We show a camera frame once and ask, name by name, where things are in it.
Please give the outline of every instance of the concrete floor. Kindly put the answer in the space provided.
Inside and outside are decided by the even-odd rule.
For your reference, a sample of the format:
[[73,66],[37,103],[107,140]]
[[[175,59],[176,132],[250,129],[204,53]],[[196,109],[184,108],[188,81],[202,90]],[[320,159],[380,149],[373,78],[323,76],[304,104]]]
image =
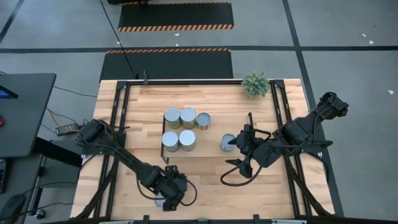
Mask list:
[[[125,47],[293,46],[282,1],[230,2],[235,21],[233,30],[119,33],[119,36]],[[0,30],[17,3],[18,0],[0,1]],[[289,4],[301,46],[398,45],[394,22],[398,21],[398,1],[289,0]],[[105,5],[116,26],[121,6],[106,2]],[[24,0],[4,38],[0,35],[0,52],[95,47],[118,47],[99,0]],[[53,72],[57,74],[58,87],[91,95],[98,91],[104,52],[16,52],[0,53],[0,71]],[[294,51],[233,50],[231,56],[236,78],[253,70],[265,72],[270,78],[302,78]],[[394,209],[398,203],[394,143],[398,124],[398,52],[311,51],[303,52],[303,56],[315,98],[326,91],[335,91],[350,104],[348,116],[323,125],[326,138],[335,142],[329,152],[345,216],[398,220]],[[60,90],[53,91],[49,103],[51,110],[79,123],[92,118],[94,106],[94,98]],[[70,121],[59,118],[59,123]],[[55,129],[48,114],[43,124]],[[44,128],[39,136],[57,138]],[[67,173],[69,179],[77,176],[76,169],[49,164],[54,170],[58,167],[56,174]],[[46,189],[41,204],[71,202],[73,197],[73,186],[66,190]],[[27,223],[66,220],[70,209],[71,206],[51,207],[46,209],[45,220],[30,217]]]

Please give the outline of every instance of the wooden table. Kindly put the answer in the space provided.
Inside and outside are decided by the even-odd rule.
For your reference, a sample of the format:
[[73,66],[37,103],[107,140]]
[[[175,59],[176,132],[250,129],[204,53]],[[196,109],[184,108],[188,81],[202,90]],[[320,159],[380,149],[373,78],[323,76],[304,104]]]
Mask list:
[[[94,118],[109,122],[116,80],[102,81]],[[285,80],[292,118],[305,116],[308,108],[299,79]],[[207,112],[214,120],[223,125],[211,125],[220,132],[238,134],[243,124],[248,123],[247,115],[252,112],[254,126],[273,132],[277,129],[272,94],[265,98],[249,99],[239,85],[170,85],[170,86],[132,86],[126,116],[126,149],[144,162],[165,166],[160,157],[163,114],[170,107],[192,107],[197,113]],[[227,187],[220,182],[220,175],[233,166],[224,162],[226,158],[201,156],[178,157],[170,159],[171,165],[177,165],[180,172],[188,176],[198,189],[198,200],[191,207],[178,206],[176,212],[163,212],[154,202],[140,195],[137,190],[135,174],[123,164],[119,165],[118,178],[113,205],[113,220],[142,220],[143,215],[150,215],[151,220],[181,219],[252,219],[254,214],[260,218],[293,218],[289,185],[283,159],[261,170],[260,175],[251,184],[244,187]],[[79,214],[89,202],[98,187],[98,180],[103,158],[95,157],[80,172],[75,201],[71,217]],[[322,163],[309,155],[301,155],[305,180],[308,188],[324,206],[333,213],[328,185]],[[259,167],[252,163],[253,170]],[[242,182],[246,179],[237,172],[226,178],[228,182]],[[300,211],[304,213],[300,189],[296,187]],[[193,189],[188,186],[185,203],[193,199]]]

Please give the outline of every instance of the potted plant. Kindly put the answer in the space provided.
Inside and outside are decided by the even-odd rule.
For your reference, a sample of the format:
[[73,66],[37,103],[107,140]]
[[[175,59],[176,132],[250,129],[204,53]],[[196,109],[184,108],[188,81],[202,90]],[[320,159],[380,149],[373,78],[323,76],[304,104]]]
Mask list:
[[271,85],[264,73],[252,72],[243,78],[242,86],[246,96],[257,98],[265,97]]

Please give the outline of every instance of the cylindrical can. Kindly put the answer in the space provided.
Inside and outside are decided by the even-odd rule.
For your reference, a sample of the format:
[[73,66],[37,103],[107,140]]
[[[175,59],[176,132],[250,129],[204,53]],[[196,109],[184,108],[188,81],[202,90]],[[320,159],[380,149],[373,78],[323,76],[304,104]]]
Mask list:
[[182,150],[190,152],[195,148],[197,138],[195,137],[195,133],[193,131],[184,130],[180,133],[179,140]]
[[164,113],[164,118],[170,128],[177,129],[181,126],[180,114],[181,112],[178,108],[169,108]]
[[197,125],[197,113],[192,108],[184,108],[180,118],[182,126],[186,129],[193,129]]
[[178,145],[178,136],[173,131],[167,131],[162,136],[163,148],[169,152],[177,152],[180,149]]
[[234,150],[235,145],[233,144],[228,144],[228,142],[232,139],[234,139],[235,136],[233,134],[225,134],[222,138],[221,138],[221,144],[220,144],[220,148],[223,152],[231,152]]
[[200,113],[197,117],[198,128],[207,130],[210,128],[211,117],[208,113]]
[[161,199],[161,198],[164,198],[161,194],[156,195],[155,198],[157,199],[157,200],[154,200],[155,205],[159,208],[163,208],[163,204],[165,203],[166,199]]

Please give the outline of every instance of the black cable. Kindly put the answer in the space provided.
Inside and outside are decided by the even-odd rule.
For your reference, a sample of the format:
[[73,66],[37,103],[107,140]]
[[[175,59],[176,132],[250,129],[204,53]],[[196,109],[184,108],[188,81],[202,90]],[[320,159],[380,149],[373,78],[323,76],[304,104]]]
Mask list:
[[[112,149],[114,152],[118,152],[118,150],[116,150],[114,147],[111,147],[111,146],[107,146],[107,145],[102,145],[102,144],[94,144],[93,145],[94,147],[107,147],[108,149]],[[125,160],[129,160],[128,158],[126,158],[123,154],[121,154],[121,153],[119,153],[119,155],[120,156],[123,156],[123,158],[125,158]],[[137,167],[136,167],[136,165],[134,164],[134,163],[130,163],[132,166],[133,166],[133,168],[137,171]],[[149,199],[149,200],[167,200],[167,198],[154,198],[154,197],[150,197],[150,196],[147,196],[146,194],[144,194],[144,192],[142,191],[142,189],[141,189],[141,185],[139,184],[139,179],[138,179],[138,173],[136,172],[136,182],[137,182],[137,188],[138,188],[138,191],[139,191],[139,193],[144,197],[144,198],[146,198],[146,199]]]
[[104,3],[102,2],[102,0],[99,0],[99,1],[100,1],[101,5],[102,5],[102,8],[104,9],[105,16],[106,16],[106,18],[108,19],[109,24],[111,25],[112,31],[113,31],[114,35],[116,36],[116,38],[117,38],[117,40],[118,40],[118,42],[119,42],[120,48],[122,48],[124,58],[126,59],[126,62],[127,62],[127,64],[129,65],[130,71],[131,71],[132,75],[133,75],[136,79],[138,79],[138,76],[136,75],[136,73],[135,73],[134,70],[132,69],[131,64],[130,64],[130,61],[129,61],[129,59],[127,58],[126,51],[124,50],[124,47],[123,47],[123,45],[122,45],[122,42],[120,41],[119,36],[118,36],[118,34],[116,33],[116,31],[115,31],[115,29],[114,29],[114,27],[113,27],[113,25],[112,25],[112,22],[111,22],[111,19],[110,19],[109,16],[108,16],[108,13],[106,12],[106,9],[105,9],[105,7],[104,7]]
[[43,126],[43,127],[45,127],[45,128],[47,128],[47,130],[51,131],[52,133],[56,134],[55,131],[51,130],[51,129],[50,129],[49,127],[47,127],[46,125],[44,125],[44,124],[40,124],[40,125]]
[[48,184],[41,184],[41,185],[39,185],[39,186],[32,187],[31,189],[26,190],[26,191],[25,191],[24,193],[22,193],[22,194],[26,194],[27,192],[30,192],[30,191],[32,191],[32,190],[34,190],[34,189],[39,188],[39,187],[43,187],[43,186],[47,186],[47,185],[53,185],[53,184],[77,184],[77,181],[75,181],[75,182],[59,181],[59,182],[53,182],[53,183],[48,183]]
[[62,202],[51,203],[51,204],[44,205],[44,206],[41,206],[41,207],[36,208],[36,209],[32,209],[32,210],[29,210],[29,211],[26,211],[26,212],[19,213],[17,215],[13,215],[13,216],[10,216],[10,217],[2,218],[2,219],[0,219],[0,222],[5,221],[5,220],[10,219],[10,218],[13,218],[13,217],[19,217],[19,216],[22,216],[22,215],[26,215],[26,214],[28,214],[30,212],[34,212],[34,211],[37,211],[37,210],[40,210],[40,209],[43,209],[43,208],[48,208],[48,207],[53,206],[53,205],[73,205],[73,202],[70,202],[70,203],[62,203]]
[[246,158],[245,158],[238,166],[236,166],[236,167],[232,168],[231,170],[227,171],[225,174],[223,174],[223,175],[220,177],[221,183],[223,183],[224,185],[227,185],[227,186],[229,186],[229,187],[242,187],[242,186],[245,186],[245,185],[247,185],[247,184],[250,184],[250,183],[251,183],[252,181],[254,181],[254,179],[260,174],[260,171],[261,171],[263,165],[266,163],[266,161],[267,161],[267,159],[268,159],[269,153],[270,153],[270,151],[268,151],[267,154],[266,154],[266,156],[264,156],[264,160],[261,162],[261,164],[259,164],[260,167],[258,168],[258,170],[256,171],[256,173],[254,174],[254,176],[252,176],[249,180],[247,180],[247,181],[245,181],[245,182],[243,182],[243,183],[238,183],[238,184],[232,184],[232,183],[228,183],[228,182],[225,182],[225,181],[224,181],[224,177],[226,177],[228,174],[234,172],[237,168],[241,167],[241,166],[244,164],[244,162],[246,162],[247,159],[249,159],[249,156],[246,156]]
[[94,157],[95,157],[95,155],[92,155],[90,158],[88,158],[88,159],[81,165],[80,169],[83,168],[83,167],[84,167],[90,160],[92,160]]
[[66,119],[69,119],[69,120],[73,121],[77,126],[79,126],[79,124],[78,124],[74,119],[71,119],[71,118],[69,118],[69,117],[67,117],[67,116],[65,116],[65,115],[62,115],[62,114],[58,114],[58,113],[56,113],[56,112],[50,110],[49,108],[47,108],[47,109],[48,109],[48,111],[49,111],[50,113],[53,113],[53,114],[55,114],[55,115],[57,115],[57,116],[60,116],[60,117],[66,118]]
[[[91,156],[89,159],[87,159],[87,160],[81,165],[80,169],[82,169],[82,168],[88,163],[88,161],[90,161],[90,160],[91,160],[92,158],[94,158],[94,157],[95,157],[95,155],[93,155],[93,156]],[[32,190],[34,190],[34,189],[37,189],[37,188],[43,187],[43,186],[47,186],[47,185],[53,185],[53,184],[77,184],[77,182],[78,182],[78,181],[75,181],[75,182],[58,181],[58,182],[52,182],[52,183],[48,183],[48,184],[40,184],[39,186],[32,187],[31,189],[26,190],[25,192],[23,192],[23,193],[21,193],[21,194],[26,194],[27,192],[30,192],[30,191],[32,191]]]
[[195,198],[192,200],[192,202],[191,203],[188,203],[188,204],[185,204],[185,203],[183,203],[183,202],[180,202],[183,206],[191,206],[191,205],[193,205],[196,201],[197,201],[197,198],[198,198],[198,190],[197,190],[197,188],[195,187],[195,184],[193,184],[192,182],[190,182],[188,179],[185,179],[192,187],[193,187],[193,189],[195,190]]
[[75,91],[71,91],[71,90],[67,90],[67,89],[64,89],[64,88],[60,88],[60,87],[57,87],[57,86],[53,86],[53,87],[54,87],[54,88],[57,88],[57,89],[59,89],[59,90],[68,91],[68,92],[70,92],[70,93],[74,93],[74,94],[77,94],[77,95],[80,95],[80,96],[88,96],[88,97],[97,98],[97,96],[95,96],[95,95],[82,94],[82,93],[78,93],[78,92],[75,92]]

